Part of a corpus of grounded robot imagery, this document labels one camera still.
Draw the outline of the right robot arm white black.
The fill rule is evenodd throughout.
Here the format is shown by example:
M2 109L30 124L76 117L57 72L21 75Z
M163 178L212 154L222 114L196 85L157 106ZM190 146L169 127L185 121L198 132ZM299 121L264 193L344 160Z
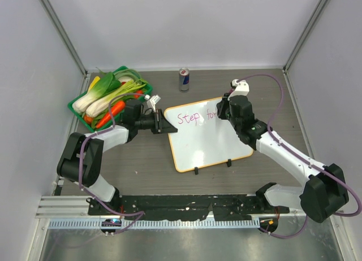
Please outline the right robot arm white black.
M308 158L285 142L266 123L255 118L246 96L225 93L217 103L217 116L230 122L242 143L274 160L300 184L294 187L272 182L260 188L255 199L260 212L270 212L277 206L294 208L322 223L348 203L342 169Z

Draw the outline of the whiteboard with orange frame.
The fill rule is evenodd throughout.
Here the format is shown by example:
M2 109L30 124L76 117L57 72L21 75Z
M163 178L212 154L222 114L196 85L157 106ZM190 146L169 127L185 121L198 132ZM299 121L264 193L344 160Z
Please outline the whiteboard with orange frame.
M220 97L167 108L164 116L178 131L169 134L175 169L194 171L249 157L253 149L240 141L231 124L217 116Z

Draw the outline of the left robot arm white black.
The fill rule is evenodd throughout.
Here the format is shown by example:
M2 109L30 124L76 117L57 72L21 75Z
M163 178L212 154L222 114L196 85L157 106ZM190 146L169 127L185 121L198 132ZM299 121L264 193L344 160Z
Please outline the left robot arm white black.
M178 130L166 120L161 110L143 113L143 104L130 99L119 123L92 134L73 133L69 136L57 166L57 174L86 191L97 200L108 215L115 215L122 205L119 190L100 174L103 153L129 143L139 130L153 134L176 133Z

